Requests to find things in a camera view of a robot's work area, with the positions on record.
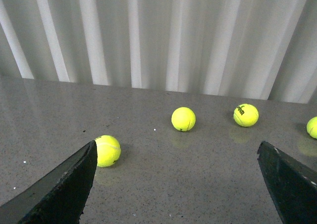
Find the table surface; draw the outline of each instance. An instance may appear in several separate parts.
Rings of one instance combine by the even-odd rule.
[[[252,127],[237,105],[260,113]],[[197,122],[173,128],[178,107]],[[282,223],[257,150],[265,140],[317,170],[306,132],[316,105],[0,77],[0,205],[100,135],[121,144],[117,163],[97,168],[81,224]]]

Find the tennis ball seam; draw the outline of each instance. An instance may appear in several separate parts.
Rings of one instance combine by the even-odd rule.
[[[311,132],[313,131],[313,129],[314,129],[314,127],[312,127],[312,128],[310,129],[309,134],[311,134]]]
[[[188,128],[189,128],[191,122],[192,122],[192,120],[189,119],[188,126],[187,126],[187,128],[186,128],[186,131],[188,131]]]
[[[116,146],[111,145],[111,144],[108,144],[108,143],[101,143],[101,144],[98,144],[98,146],[101,146],[101,145],[110,146],[110,147],[112,147],[112,148],[114,148],[114,149],[116,149],[116,150],[120,150],[120,148],[119,148],[119,147],[116,147]]]
[[[256,107],[254,107],[253,105],[251,105],[251,104],[248,104],[248,107],[250,108],[250,109],[252,109],[252,112],[257,116],[257,120],[259,119],[259,112],[257,112],[258,110],[257,110],[257,108]]]
[[[234,113],[233,115],[239,120],[239,122],[241,123],[241,126],[244,126],[244,123],[243,123],[243,121],[240,119],[240,117],[239,117],[236,113]]]
[[[237,116],[237,117],[238,117],[239,122],[241,123],[241,125],[242,125],[242,126],[245,126],[244,121],[243,121],[243,120],[241,120],[241,118],[240,118],[239,116]]]

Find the fuzzy tennis ball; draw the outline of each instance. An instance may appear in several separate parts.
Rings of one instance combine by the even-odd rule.
[[[172,124],[179,131],[189,131],[196,122],[194,112],[186,107],[176,109],[172,114]]]
[[[240,126],[249,127],[256,124],[259,119],[259,112],[251,104],[241,104],[234,110],[233,118]]]
[[[308,121],[306,129],[312,138],[317,139],[317,116]]]
[[[95,139],[97,144],[97,166],[108,167],[113,165],[120,157],[120,144],[112,136],[100,136]]]

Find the curtain fold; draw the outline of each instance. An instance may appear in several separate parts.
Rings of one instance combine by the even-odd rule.
[[[0,0],[0,74],[317,102],[316,0]]]

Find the speckled gray surface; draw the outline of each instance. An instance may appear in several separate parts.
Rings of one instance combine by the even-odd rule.
[[[260,112],[235,124],[241,103]],[[197,123],[170,122],[190,107]],[[121,143],[119,161],[97,168],[81,224],[281,223],[257,149],[266,140],[317,170],[317,141],[306,133],[314,105],[187,93],[0,78],[0,205],[89,141]]]

